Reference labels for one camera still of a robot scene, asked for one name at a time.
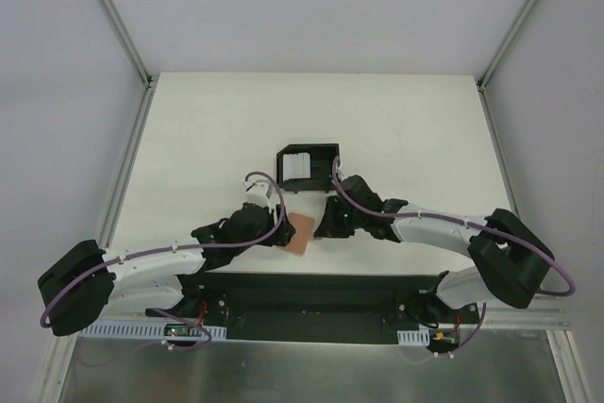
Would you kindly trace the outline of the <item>tan leather card holder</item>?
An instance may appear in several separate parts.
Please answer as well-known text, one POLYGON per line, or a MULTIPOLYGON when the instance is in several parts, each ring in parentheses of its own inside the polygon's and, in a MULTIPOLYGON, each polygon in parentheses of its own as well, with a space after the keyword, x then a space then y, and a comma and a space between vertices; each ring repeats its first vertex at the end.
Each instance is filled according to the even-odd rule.
POLYGON ((296 256, 303 256, 313 238, 315 220, 299 213, 291 213, 288 220, 294 227, 295 234, 285 246, 281 246, 281 249, 296 256))

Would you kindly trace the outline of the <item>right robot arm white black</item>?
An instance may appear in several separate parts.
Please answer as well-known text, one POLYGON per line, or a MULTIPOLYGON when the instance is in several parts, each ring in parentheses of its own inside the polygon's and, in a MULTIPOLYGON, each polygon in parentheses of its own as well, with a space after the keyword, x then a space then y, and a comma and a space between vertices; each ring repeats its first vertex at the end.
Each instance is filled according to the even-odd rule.
POLYGON ((358 229, 393 243, 421 243, 472 261, 461 271, 443 271, 425 298, 427 316, 446 322, 473 302, 498 300, 526 308, 541 290, 553 254, 510 211, 456 217, 423 210, 406 200, 381 199, 360 176, 340 182, 327 198, 316 238, 349 238, 358 229))

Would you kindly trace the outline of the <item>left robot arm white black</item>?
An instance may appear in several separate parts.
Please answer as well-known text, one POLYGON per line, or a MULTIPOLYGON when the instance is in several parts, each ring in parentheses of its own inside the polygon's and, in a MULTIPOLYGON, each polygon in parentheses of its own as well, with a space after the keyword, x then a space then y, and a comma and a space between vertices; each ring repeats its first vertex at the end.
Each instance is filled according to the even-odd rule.
POLYGON ((200 296, 181 277, 225 267, 255 245, 285 246, 295 233, 283 205, 244 203, 227 218, 150 249, 109 249, 94 239, 81 241, 38 279, 44 304, 40 324, 62 337, 102 315, 160 308, 191 316, 200 296))

